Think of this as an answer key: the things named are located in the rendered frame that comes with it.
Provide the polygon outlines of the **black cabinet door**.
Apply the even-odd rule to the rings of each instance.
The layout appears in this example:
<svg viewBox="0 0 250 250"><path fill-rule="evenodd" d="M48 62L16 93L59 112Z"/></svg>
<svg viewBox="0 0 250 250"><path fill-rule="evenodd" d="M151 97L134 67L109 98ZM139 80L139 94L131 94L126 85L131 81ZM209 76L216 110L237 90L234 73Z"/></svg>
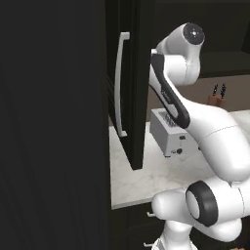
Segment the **black cabinet door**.
<svg viewBox="0 0 250 250"><path fill-rule="evenodd" d="M122 128L120 138L133 170L143 167L148 77L155 0L104 0L108 114L116 130L114 77L118 41L121 32L129 32L124 42L121 68Z"/></svg>

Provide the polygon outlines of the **tall black cabinet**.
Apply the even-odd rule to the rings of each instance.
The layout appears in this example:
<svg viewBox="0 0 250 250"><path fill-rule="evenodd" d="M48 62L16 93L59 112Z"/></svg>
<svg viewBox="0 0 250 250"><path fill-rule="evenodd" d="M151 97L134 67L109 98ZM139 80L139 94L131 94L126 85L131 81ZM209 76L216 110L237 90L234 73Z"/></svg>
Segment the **tall black cabinet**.
<svg viewBox="0 0 250 250"><path fill-rule="evenodd" d="M0 250L110 250L104 0L0 0Z"/></svg>

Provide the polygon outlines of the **wooden knife block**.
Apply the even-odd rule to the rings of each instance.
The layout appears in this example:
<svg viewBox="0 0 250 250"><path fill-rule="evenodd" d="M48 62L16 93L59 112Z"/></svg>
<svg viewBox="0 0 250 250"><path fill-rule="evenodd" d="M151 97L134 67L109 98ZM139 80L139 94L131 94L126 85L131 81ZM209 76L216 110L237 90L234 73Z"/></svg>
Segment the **wooden knife block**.
<svg viewBox="0 0 250 250"><path fill-rule="evenodd" d="M219 87L219 85L216 84L214 89L213 89L213 94L208 97L207 103L209 105L222 107L226 101L225 94L226 94L227 87L226 87L226 84L223 84L221 91L220 91L220 94L217 94L218 87Z"/></svg>

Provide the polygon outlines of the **silver toaster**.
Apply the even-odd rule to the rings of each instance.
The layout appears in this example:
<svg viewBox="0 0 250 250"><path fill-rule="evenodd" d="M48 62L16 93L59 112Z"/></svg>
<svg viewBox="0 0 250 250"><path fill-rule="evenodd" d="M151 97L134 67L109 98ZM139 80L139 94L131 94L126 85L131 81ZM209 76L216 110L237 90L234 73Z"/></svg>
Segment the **silver toaster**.
<svg viewBox="0 0 250 250"><path fill-rule="evenodd" d="M190 155L198 151L197 142L171 119L164 108L151 111L149 131L165 157Z"/></svg>

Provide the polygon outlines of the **black base cabinets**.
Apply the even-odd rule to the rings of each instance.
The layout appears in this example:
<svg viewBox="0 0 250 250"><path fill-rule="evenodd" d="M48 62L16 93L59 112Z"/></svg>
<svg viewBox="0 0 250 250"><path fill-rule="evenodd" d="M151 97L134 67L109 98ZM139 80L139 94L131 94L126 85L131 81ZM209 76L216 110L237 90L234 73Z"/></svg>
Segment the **black base cabinets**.
<svg viewBox="0 0 250 250"><path fill-rule="evenodd" d="M149 203L111 211L111 250L150 250L164 229L164 222L149 217ZM221 242L192 229L190 239L198 250L250 250L250 217L242 220L242 232L232 242Z"/></svg>

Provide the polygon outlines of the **black wall cabinets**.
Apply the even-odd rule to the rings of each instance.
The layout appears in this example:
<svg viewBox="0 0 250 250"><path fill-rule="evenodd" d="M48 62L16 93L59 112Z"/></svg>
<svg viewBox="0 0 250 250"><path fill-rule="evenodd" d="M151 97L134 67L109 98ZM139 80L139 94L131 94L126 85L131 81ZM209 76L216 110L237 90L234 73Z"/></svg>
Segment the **black wall cabinets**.
<svg viewBox="0 0 250 250"><path fill-rule="evenodd" d="M201 78L250 74L250 0L156 0L152 44L186 22L205 33Z"/></svg>

